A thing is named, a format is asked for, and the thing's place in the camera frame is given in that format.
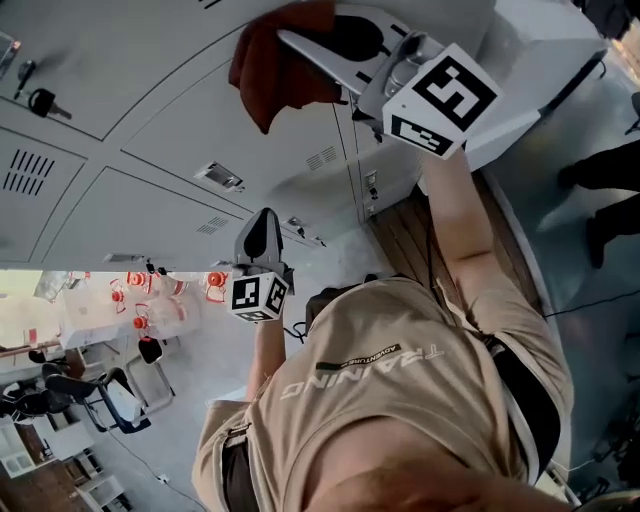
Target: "black wire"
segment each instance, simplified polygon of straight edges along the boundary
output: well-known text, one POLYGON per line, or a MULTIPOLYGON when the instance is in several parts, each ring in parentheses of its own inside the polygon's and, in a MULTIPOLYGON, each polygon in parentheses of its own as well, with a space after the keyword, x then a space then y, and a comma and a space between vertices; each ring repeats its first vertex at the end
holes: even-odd
POLYGON ((293 329, 293 332, 290 331, 289 329, 287 329, 286 327, 284 328, 284 330, 289 336, 292 336, 292 337, 296 338, 298 341, 300 341, 300 343, 302 343, 304 345, 304 339, 307 337, 307 327, 306 326, 307 326, 306 322, 296 322, 291 327, 291 329, 293 329), (304 332, 300 332, 300 330, 298 329, 299 325, 304 325, 305 326, 304 332))
MULTIPOLYGON (((104 423, 102 422, 102 418, 100 418, 100 416, 98 415, 98 411, 96 411, 96 409, 94 407, 91 407, 91 409, 93 409, 93 411, 96 413, 96 417, 100 420, 100 423, 102 423, 102 427, 103 428, 107 428, 104 426, 104 423)), ((113 438, 113 440, 118 443, 120 446, 122 446, 122 448, 124 448, 127 452, 129 452, 129 454, 135 458, 138 459, 140 462, 142 462, 146 468, 149 470, 149 473, 151 473, 156 480, 158 480, 160 483, 162 483, 163 485, 166 485, 169 489, 171 489, 173 492, 179 494, 180 496, 187 498, 189 501, 192 501, 193 503, 195 503, 196 505, 198 505, 198 507, 200 507, 202 510, 204 510, 204 512, 207 512, 207 509, 198 501, 194 500, 191 496, 189 496, 188 494, 183 493, 182 491, 179 491, 178 489, 176 489, 175 487, 173 487, 171 484, 169 484, 169 482, 165 482, 163 481, 157 474, 156 472, 151 468, 151 466, 149 466, 149 464, 147 464, 147 462, 142 459, 141 457, 138 457, 135 453, 133 453, 133 451, 131 451, 131 449, 124 444, 122 441, 120 441, 120 439, 118 439, 115 435, 113 435, 113 432, 111 432, 111 430, 107 430, 107 433, 113 438)))
POLYGON ((592 306, 597 306, 599 304, 605 304, 607 302, 615 302, 619 299, 625 299, 627 297, 633 297, 634 295, 638 295, 640 294, 640 289, 635 290, 633 292, 630 293, 622 293, 620 295, 616 295, 614 297, 610 297, 608 299, 602 299, 602 300, 598 300, 596 302, 589 302, 587 304, 582 304, 581 306, 576 306, 575 308, 571 308, 571 309, 565 309, 563 311, 556 311, 555 313, 549 313, 548 315, 543 315, 544 318, 550 318, 552 316, 559 316, 559 315, 566 315, 567 313, 574 313, 576 311, 579 311, 581 309, 585 309, 585 308, 590 308, 592 306))
POLYGON ((429 288, 431 289, 431 293, 436 299, 438 306, 442 307, 440 303, 440 297, 436 293, 436 289, 434 286, 433 280, 433 248, 431 247, 431 230, 433 229, 433 217, 429 215, 429 224, 427 225, 427 266, 429 267, 429 288))

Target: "pant leg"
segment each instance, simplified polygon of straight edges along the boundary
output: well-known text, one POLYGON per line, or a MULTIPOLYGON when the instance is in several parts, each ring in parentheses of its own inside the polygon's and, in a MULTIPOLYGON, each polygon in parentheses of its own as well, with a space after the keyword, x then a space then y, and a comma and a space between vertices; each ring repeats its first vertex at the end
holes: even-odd
POLYGON ((620 188, 640 192, 640 140, 596 153, 571 167, 584 188, 620 188))
POLYGON ((640 233, 640 194, 598 210, 595 219, 604 243, 618 235, 640 233))

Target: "gray floor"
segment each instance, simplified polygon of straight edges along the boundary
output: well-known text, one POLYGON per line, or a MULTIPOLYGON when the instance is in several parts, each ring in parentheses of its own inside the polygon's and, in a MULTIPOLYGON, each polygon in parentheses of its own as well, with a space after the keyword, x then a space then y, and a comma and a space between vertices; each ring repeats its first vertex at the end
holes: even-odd
MULTIPOLYGON (((631 194, 565 192, 556 186, 563 166, 640 136, 624 136, 636 119, 630 95, 638 87, 613 52, 606 63, 605 78, 598 80, 601 67, 594 70, 558 110, 485 170, 504 191, 531 244, 555 312, 640 288, 640 236, 608 244, 599 271, 591 268, 584 242, 585 220, 631 194)), ((629 172, 638 172, 638 164, 629 172)), ((640 351, 634 357, 633 343, 624 339, 640 331, 639 313, 636 296, 556 317, 575 384, 572 467, 592 459, 609 420, 638 388, 627 383, 625 372, 640 372, 640 351)), ((572 472, 572 487, 587 486, 597 475, 618 485, 615 466, 607 461, 572 472)))

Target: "white wall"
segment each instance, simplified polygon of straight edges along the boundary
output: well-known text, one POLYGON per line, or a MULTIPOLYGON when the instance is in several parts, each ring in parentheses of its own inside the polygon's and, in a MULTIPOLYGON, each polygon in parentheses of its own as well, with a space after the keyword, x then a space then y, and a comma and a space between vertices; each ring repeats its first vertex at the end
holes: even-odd
POLYGON ((41 275, 40 270, 0 270, 0 294, 31 297, 41 275))

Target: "person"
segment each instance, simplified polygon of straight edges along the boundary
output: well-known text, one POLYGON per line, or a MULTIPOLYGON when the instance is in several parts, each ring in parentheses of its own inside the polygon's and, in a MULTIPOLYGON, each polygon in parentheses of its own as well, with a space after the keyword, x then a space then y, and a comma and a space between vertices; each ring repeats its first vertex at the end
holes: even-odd
POLYGON ((517 353, 564 423, 562 349, 498 264, 464 152, 427 158, 433 224, 466 314, 449 306, 449 323, 430 290, 393 277, 335 297, 288 360, 282 321, 259 324, 246 401, 217 402, 200 439, 193 483, 212 510, 569 510, 525 483, 485 341, 517 353))
MULTIPOLYGON (((629 170, 640 155, 640 140, 567 166, 558 173, 558 185, 570 189, 576 185, 597 190, 619 188, 640 192, 640 174, 629 170)), ((591 264, 602 268, 604 248, 619 235, 640 233, 640 195, 607 206, 587 219, 587 247, 591 264)))

